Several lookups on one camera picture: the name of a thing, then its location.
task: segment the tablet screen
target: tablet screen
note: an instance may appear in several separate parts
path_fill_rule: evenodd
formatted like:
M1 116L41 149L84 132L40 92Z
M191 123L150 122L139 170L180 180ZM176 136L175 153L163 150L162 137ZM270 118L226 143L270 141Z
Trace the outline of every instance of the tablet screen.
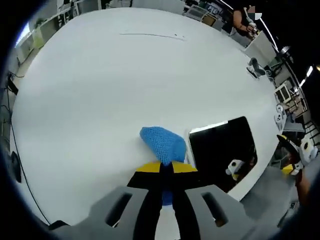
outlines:
M257 163L255 143L247 119L242 116L189 133L195 166L208 185L226 193L239 183ZM226 174L232 160L244 162L237 180Z

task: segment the white table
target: white table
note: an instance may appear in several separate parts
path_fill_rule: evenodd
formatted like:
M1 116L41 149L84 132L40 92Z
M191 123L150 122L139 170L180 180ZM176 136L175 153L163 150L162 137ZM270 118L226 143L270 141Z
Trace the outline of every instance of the white table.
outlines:
M169 12L116 8L69 21L30 65L12 116L28 182L49 221L80 222L94 202L156 160L139 137L143 126L183 136L246 116L258 162L229 193L241 200L279 132L274 87L254 80L248 61L229 37ZM43 219L22 181L21 193Z

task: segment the cable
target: cable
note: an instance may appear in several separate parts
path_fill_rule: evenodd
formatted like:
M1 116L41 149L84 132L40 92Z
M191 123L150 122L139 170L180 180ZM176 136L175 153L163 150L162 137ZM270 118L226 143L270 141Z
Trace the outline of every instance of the cable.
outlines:
M9 90L7 89L6 90L6 94L7 94L7 98L8 98L8 110L10 112L10 103L9 103ZM18 146L17 146L17 142L16 142L16 136L15 136L15 131L14 131L14 126L12 125L12 121L11 121L11 116L10 116L10 126L11 126L11 129L12 129L12 135L13 135L13 140L14 140L14 144L15 144L15 149L16 149L16 154L18 155L18 160L19 160L19 163L20 163L20 166L21 166L21 170L22 170L22 173L23 173L23 176L24 176L24 179L25 179L25 183L29 189L29 192L37 206L37 208L39 209L40 213L42 214L43 218L47 221L47 223L50 225L50 222L48 221L48 219L46 218L46 216L44 215L44 213L42 212L41 208L39 207L31 189L30 189L30 186L29 186L29 183L28 183L28 180L27 180L27 176L26 176L26 173L25 173L25 170L24 168L22 167L22 163L21 163L21 160L20 160L20 154L19 154L19 151L18 151Z
M8 89L10 92L14 93L9 87L6 87L4 90Z
M12 75L16 76L17 78L24 78L25 76L18 76L15 73L13 73L12 71L8 71L9 73L11 73Z
M5 109L7 109L7 111L9 112L9 116L11 117L11 111L9 110L9 108L6 105L1 105L1 107L5 107Z

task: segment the yellow stripe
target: yellow stripe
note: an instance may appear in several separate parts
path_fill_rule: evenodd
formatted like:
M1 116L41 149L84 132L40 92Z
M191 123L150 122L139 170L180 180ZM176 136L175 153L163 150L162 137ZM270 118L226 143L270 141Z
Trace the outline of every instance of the yellow stripe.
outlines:
M173 172L175 174L178 173L189 173L189 172L197 172L198 170L192 167L190 164L172 161Z
M287 137L285 135L279 135L281 137L283 137L285 140L287 140Z
M136 172L145 172L145 173L159 173L160 171L160 162L149 162L145 165L137 168Z

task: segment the blue cloth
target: blue cloth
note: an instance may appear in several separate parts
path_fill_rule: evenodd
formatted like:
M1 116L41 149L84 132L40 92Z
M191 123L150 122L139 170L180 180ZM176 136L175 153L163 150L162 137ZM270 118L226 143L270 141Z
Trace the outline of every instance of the blue cloth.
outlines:
M151 126L143 127L140 137L163 165L168 166L171 161L184 162L187 148L181 136L163 127Z
M172 192L164 190L162 192L162 206L169 206L172 205Z

